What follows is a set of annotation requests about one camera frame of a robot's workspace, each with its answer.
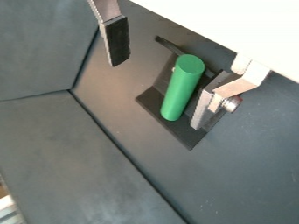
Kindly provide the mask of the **gripper metal right finger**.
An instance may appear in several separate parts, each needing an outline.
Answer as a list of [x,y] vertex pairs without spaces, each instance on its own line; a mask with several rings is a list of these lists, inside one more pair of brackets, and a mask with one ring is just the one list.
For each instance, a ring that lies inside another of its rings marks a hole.
[[241,94],[260,87],[272,70],[242,55],[231,64],[231,73],[223,71],[201,92],[201,98],[191,118],[195,130],[209,126],[209,122],[222,109],[233,113],[241,102]]

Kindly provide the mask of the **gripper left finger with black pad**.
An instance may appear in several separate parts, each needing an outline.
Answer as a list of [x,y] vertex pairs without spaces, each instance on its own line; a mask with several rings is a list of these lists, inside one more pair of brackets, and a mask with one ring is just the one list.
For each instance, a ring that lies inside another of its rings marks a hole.
[[130,57],[129,20],[122,14],[118,0],[89,0],[105,39],[107,59],[113,67]]

